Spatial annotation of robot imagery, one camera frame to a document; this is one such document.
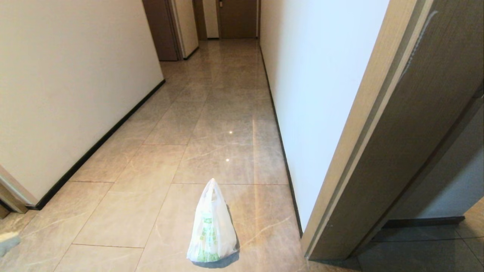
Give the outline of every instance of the white plastic bag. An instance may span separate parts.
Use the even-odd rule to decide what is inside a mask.
[[[198,201],[186,257],[193,262],[218,261],[236,252],[236,244],[224,197],[215,179],[211,179]]]

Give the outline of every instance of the doorway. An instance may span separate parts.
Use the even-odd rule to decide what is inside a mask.
[[[257,0],[218,0],[222,39],[257,37]]]
[[[143,0],[159,61],[181,60],[169,0]]]

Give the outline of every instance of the corridor floor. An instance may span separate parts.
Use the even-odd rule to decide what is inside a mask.
[[[241,247],[238,260],[221,271],[348,272],[361,271],[360,264],[368,267],[363,271],[393,271],[385,254],[419,255],[418,247],[380,241],[360,260],[329,265],[303,258],[257,40],[202,42],[188,61],[161,66],[166,83],[42,211],[0,223],[22,239],[0,259],[0,271],[207,271],[186,251],[198,199],[212,177]],[[380,239],[394,237],[386,235]],[[426,259],[439,262],[448,247],[452,257],[469,261],[464,268],[480,269],[463,240],[452,237],[458,247],[447,238],[423,242],[440,248]]]

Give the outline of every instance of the black baseboard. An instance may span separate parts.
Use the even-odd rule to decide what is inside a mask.
[[[199,49],[199,47],[197,46],[192,53],[190,53],[190,55],[188,55],[188,57],[186,58],[183,58],[184,60],[188,60],[191,56],[193,56],[193,54],[195,54],[195,52]]]
[[[464,216],[455,217],[438,217],[422,219],[392,219],[383,226],[383,228],[400,228],[400,227],[431,227],[441,225],[457,225],[465,219]]]
[[[47,194],[37,203],[35,206],[27,206],[29,210],[40,211],[49,200],[64,186],[64,184],[76,173],[79,168],[98,150],[104,142],[106,142],[111,135],[113,135],[123,124],[128,120],[128,118],[133,115],[140,107],[143,105],[148,98],[150,98],[163,84],[165,80],[163,79],[153,90],[150,91],[135,107],[133,107],[119,122],[117,122],[104,136],[97,141],[72,167],[69,169],[57,183],[47,192]]]
[[[274,99],[272,98],[271,85],[269,84],[269,78],[267,77],[266,63],[264,62],[264,55],[262,54],[262,48],[260,48],[260,55],[262,56],[262,64],[264,65],[264,71],[266,73],[267,86],[269,86],[269,95],[271,97],[272,109],[274,111],[275,123],[277,124],[277,132],[279,133],[279,140],[281,141],[282,156],[284,157],[284,164],[286,165],[287,179],[289,180],[289,189],[291,190],[292,205],[294,205],[294,211],[296,213],[296,221],[298,222],[299,236],[302,237],[303,229],[301,227],[301,219],[299,218],[298,204],[296,203],[296,195],[294,194],[294,187],[292,186],[291,173],[289,172],[289,165],[287,164],[286,151],[284,150],[284,143],[282,142],[281,129],[279,128],[279,121],[277,120],[277,113],[275,112]]]

